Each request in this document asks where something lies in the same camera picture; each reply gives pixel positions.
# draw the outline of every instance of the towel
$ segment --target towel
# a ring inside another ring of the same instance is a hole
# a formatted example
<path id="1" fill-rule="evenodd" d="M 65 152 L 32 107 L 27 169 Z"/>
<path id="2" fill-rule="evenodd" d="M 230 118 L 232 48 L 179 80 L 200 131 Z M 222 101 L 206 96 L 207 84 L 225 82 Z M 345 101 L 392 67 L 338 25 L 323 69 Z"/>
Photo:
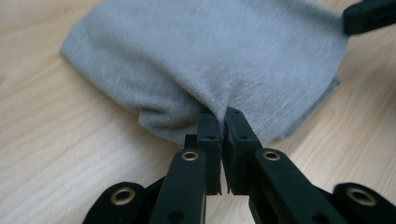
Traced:
<path id="1" fill-rule="evenodd" d="M 110 0 L 61 53 L 162 138 L 182 144 L 207 108 L 244 112 L 264 145 L 291 136 L 331 95 L 349 36 L 306 0 Z"/>

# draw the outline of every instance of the cloth fold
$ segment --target cloth fold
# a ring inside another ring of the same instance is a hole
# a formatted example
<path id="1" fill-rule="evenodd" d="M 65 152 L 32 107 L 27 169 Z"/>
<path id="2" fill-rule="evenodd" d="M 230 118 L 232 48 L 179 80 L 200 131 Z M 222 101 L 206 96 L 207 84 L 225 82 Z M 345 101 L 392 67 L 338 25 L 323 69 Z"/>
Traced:
<path id="1" fill-rule="evenodd" d="M 339 82 L 342 20 L 305 0 L 110 0 L 61 53 L 165 139 L 183 143 L 207 107 L 244 112 L 265 145 L 290 136 Z"/>

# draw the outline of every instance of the wooden surface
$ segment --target wooden surface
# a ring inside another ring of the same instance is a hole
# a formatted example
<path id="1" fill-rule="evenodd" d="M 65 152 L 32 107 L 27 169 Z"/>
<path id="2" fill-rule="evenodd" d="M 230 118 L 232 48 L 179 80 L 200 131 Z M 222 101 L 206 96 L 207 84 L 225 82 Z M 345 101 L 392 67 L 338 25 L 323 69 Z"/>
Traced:
<path id="1" fill-rule="evenodd" d="M 146 131 L 61 57 L 99 0 L 0 1 L 0 223 L 81 223 L 121 181 L 147 186 L 178 147 Z M 350 0 L 321 0 L 341 12 Z M 339 91 L 286 152 L 313 184 L 361 183 L 396 203 L 396 26 L 351 38 Z M 246 197 L 209 197 L 206 223 L 253 223 Z"/>

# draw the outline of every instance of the wooden table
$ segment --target wooden table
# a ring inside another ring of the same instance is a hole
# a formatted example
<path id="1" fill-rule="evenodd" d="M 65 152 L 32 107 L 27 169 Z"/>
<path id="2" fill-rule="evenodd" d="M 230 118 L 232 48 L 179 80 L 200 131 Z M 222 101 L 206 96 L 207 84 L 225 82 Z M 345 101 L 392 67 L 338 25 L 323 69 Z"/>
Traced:
<path id="1" fill-rule="evenodd" d="M 60 55 L 99 2 L 0 1 L 0 223 L 81 223 L 103 190 L 149 185 L 178 150 Z M 319 2 L 338 12 L 352 3 Z M 338 76 L 339 91 L 270 147 L 323 189 L 352 181 L 396 203 L 396 26 L 351 38 Z M 253 223 L 247 197 L 209 197 L 206 223 Z"/>

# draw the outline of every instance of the screw hole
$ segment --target screw hole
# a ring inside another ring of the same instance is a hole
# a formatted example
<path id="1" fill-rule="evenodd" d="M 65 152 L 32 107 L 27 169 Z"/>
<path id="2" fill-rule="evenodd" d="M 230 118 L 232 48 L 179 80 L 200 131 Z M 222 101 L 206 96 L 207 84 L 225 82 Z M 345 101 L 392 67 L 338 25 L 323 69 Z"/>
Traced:
<path id="1" fill-rule="evenodd" d="M 326 215 L 324 215 L 323 213 L 320 213 L 320 212 L 314 212 L 311 215 L 311 219 L 315 223 L 318 223 L 318 224 L 328 224 L 329 221 L 330 221 L 329 218 Z"/>
<path id="2" fill-rule="evenodd" d="M 116 190 L 111 195 L 111 202 L 115 205 L 125 205 L 134 199 L 135 192 L 130 188 L 122 188 Z"/>
<path id="3" fill-rule="evenodd" d="M 184 219 L 184 214 L 180 211 L 174 211 L 168 214 L 168 222 L 172 224 L 181 223 Z"/>
<path id="4" fill-rule="evenodd" d="M 210 140 L 216 140 L 217 139 L 216 136 L 213 136 L 213 135 L 209 135 L 207 138 L 210 139 Z"/>
<path id="5" fill-rule="evenodd" d="M 280 155 L 275 152 L 272 152 L 272 151 L 266 151 L 266 152 L 262 153 L 262 156 L 269 161 L 279 161 L 280 160 Z"/>
<path id="6" fill-rule="evenodd" d="M 357 188 L 348 188 L 346 190 L 346 195 L 352 199 L 354 202 L 365 205 L 374 206 L 376 205 L 376 199 L 373 195 L 367 193 L 365 190 Z"/>
<path id="7" fill-rule="evenodd" d="M 192 151 L 185 152 L 181 155 L 181 158 L 185 161 L 195 161 L 198 157 L 198 153 Z"/>

